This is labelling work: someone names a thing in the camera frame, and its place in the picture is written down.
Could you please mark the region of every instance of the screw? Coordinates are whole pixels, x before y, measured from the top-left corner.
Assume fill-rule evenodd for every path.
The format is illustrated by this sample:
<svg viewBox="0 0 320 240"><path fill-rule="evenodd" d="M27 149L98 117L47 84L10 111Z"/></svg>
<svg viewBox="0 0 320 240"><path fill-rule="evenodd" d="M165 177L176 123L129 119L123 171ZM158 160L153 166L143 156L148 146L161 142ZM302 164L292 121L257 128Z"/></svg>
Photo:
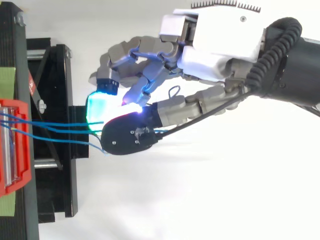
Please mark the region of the screw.
<svg viewBox="0 0 320 240"><path fill-rule="evenodd" d="M40 99L38 102L39 113L44 114L46 109L47 109L47 105L45 104L45 102L42 99Z"/></svg>
<svg viewBox="0 0 320 240"><path fill-rule="evenodd" d="M25 15L25 13L23 11L20 11L17 13L16 17L14 17L15 23L19 24L21 27L26 26L26 24L24 22L24 15Z"/></svg>
<svg viewBox="0 0 320 240"><path fill-rule="evenodd" d="M247 18L245 16L242 16L240 17L240 21L244 23L245 21L247 21Z"/></svg>
<svg viewBox="0 0 320 240"><path fill-rule="evenodd" d="M70 49L67 49L65 54L68 59L72 59L72 57L74 55Z"/></svg>

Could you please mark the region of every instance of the robotic hand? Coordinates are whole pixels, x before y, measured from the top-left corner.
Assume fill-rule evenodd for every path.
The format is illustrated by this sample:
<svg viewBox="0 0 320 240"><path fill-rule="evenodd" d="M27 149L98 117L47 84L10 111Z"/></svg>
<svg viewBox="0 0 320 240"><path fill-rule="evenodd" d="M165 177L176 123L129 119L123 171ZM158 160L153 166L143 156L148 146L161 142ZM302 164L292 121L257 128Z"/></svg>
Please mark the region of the robotic hand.
<svg viewBox="0 0 320 240"><path fill-rule="evenodd" d="M130 88L123 103L143 110L106 122L102 148L115 155L146 150L165 136L235 109L250 95L318 114L320 45L300 37L302 27L294 18L264 29L260 11L236 0L196 3L165 15L159 38L134 37L112 46L89 82L112 95L119 84ZM139 57L147 60L136 63ZM147 105L151 93L175 77L212 86ZM171 125L178 126L163 133L154 130Z"/></svg>

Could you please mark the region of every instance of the cyan light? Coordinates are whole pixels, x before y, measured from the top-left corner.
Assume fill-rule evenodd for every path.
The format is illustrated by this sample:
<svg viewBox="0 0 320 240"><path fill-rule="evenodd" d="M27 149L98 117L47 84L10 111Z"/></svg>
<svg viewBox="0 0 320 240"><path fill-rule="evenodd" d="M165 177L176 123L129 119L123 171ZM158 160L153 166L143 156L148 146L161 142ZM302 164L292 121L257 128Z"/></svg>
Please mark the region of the cyan light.
<svg viewBox="0 0 320 240"><path fill-rule="evenodd" d="M130 114L141 113L142 107L136 103L124 106L117 104L115 96L103 92L93 92L88 96L86 107L86 121L88 123L103 122L103 124L91 124L90 130L100 131L110 120Z"/></svg>

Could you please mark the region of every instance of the black metal bracket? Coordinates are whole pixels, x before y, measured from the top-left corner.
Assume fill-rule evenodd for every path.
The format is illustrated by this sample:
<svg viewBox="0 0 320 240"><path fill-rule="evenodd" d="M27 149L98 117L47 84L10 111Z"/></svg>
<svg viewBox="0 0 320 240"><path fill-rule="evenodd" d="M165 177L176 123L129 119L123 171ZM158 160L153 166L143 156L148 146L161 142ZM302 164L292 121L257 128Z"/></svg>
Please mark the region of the black metal bracket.
<svg viewBox="0 0 320 240"><path fill-rule="evenodd" d="M28 51L45 50L40 59L29 59L36 90L32 94L32 120L55 123L85 123L85 106L73 106L70 50L64 44L50 46L49 38L27 39ZM43 100L46 109L39 111ZM88 130L86 127L72 130ZM33 134L61 140L89 141L88 134L56 133L33 127ZM39 223L55 221L55 213L73 217L78 212L76 158L88 158L89 147L71 143L34 140L34 159L54 159L60 166L37 168L36 189Z"/></svg>

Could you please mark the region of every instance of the blue wire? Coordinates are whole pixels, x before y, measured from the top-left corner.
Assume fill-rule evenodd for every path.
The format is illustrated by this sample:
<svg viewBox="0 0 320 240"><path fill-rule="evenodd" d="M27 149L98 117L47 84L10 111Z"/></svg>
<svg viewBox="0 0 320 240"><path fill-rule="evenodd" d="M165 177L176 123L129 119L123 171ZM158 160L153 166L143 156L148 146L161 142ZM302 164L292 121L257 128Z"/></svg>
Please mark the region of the blue wire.
<svg viewBox="0 0 320 240"><path fill-rule="evenodd" d="M89 146L92 146L92 147L94 147L94 148L96 148L96 149L99 149L101 152L103 152L103 154L106 155L106 152L105 152L102 148L100 148L100 147L92 144L91 142L74 141L74 140L61 140L61 139L54 139L54 138L46 138L46 137L41 137L41 136L35 136L35 135L30 134L30 133L28 133L28 132L20 131L20 130L18 130L18 129L12 128L12 127L10 127L10 126L7 126L7 125L1 124L1 123L0 123L0 126L2 126L2 127L4 127L4 128L7 128L7 129L10 129L10 130L12 130L12 131L15 131L15 132L17 132L17 133L24 134L24 135L29 136L29 137L31 137L31 138L38 139L38 140L42 140L42 141L55 142L55 143L68 143L68 144L89 145Z"/></svg>
<svg viewBox="0 0 320 240"><path fill-rule="evenodd" d="M20 120L20 121L24 121L26 124L32 124L32 123L36 123L39 125L45 125L45 126L55 126L55 127L85 127L88 125L94 125L94 124L103 124L103 121L98 121L98 122L89 122L89 123L58 123L58 122L42 122L42 121L27 121L24 120L20 117L17 116L13 116L11 114L6 114L3 112L0 112L0 115L2 116L6 116L12 119L16 119L16 120Z"/></svg>
<svg viewBox="0 0 320 240"><path fill-rule="evenodd" d="M39 124L34 121L26 121L26 120L19 120L19 121L6 121L0 120L1 123L6 124L31 124L39 128L48 129L52 132L61 133L61 134L94 134L95 132L102 132L102 130L95 130L95 131L86 131L86 130L64 130L64 129L57 129L54 127L50 127L44 124Z"/></svg>
<svg viewBox="0 0 320 240"><path fill-rule="evenodd" d="M165 132L168 132L168 130L154 130L154 132L155 132L156 134L163 134L163 133L165 133Z"/></svg>

